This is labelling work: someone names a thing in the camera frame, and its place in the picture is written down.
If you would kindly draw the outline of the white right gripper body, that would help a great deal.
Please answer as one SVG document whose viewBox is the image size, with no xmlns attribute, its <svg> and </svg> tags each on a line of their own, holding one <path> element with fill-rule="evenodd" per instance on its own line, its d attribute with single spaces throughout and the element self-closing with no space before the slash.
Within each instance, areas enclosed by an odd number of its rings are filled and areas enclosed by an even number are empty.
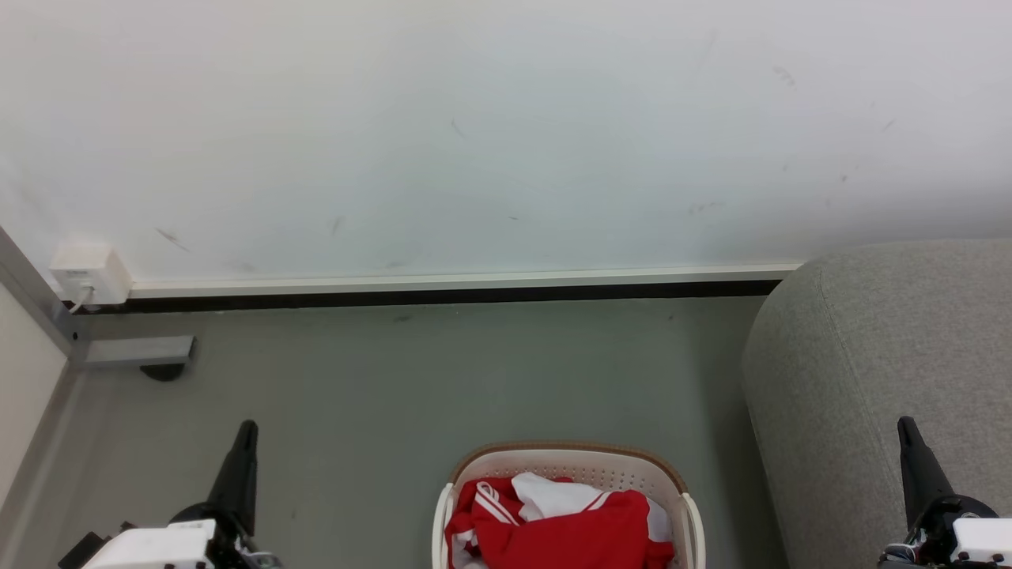
<svg viewBox="0 0 1012 569">
<path fill-rule="evenodd" d="M 879 556 L 881 568 L 1010 568 L 1011 519 L 965 495 L 933 500 L 906 540 Z"/>
</svg>

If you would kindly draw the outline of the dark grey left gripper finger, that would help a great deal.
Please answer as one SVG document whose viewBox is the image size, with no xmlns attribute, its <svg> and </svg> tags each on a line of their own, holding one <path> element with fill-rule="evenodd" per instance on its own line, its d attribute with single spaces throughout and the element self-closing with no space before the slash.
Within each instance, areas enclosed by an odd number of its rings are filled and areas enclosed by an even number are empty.
<svg viewBox="0 0 1012 569">
<path fill-rule="evenodd" d="M 207 502 L 247 536 L 255 534 L 258 487 L 258 425 L 242 422 L 212 487 Z"/>
</svg>

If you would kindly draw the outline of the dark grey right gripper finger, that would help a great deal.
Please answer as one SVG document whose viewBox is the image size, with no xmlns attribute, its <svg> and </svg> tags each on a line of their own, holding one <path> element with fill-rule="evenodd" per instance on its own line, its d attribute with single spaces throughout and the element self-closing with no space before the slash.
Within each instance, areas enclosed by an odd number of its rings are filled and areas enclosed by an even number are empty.
<svg viewBox="0 0 1012 569">
<path fill-rule="evenodd" d="M 913 417 L 900 417 L 897 421 L 897 438 L 900 444 L 906 522 L 908 529 L 914 529 L 932 502 L 943 496 L 953 495 L 954 490 L 932 449 L 925 443 Z"/>
</svg>

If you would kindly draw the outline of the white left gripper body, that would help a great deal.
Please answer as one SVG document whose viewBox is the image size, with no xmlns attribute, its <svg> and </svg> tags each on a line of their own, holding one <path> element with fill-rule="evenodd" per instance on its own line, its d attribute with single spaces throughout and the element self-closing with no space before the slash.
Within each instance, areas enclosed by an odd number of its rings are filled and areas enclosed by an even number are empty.
<svg viewBox="0 0 1012 569">
<path fill-rule="evenodd" d="M 241 516 L 202 502 L 163 527 L 124 522 L 114 537 L 87 533 L 58 561 L 59 568 L 281 568 L 278 556 L 258 548 Z"/>
</svg>

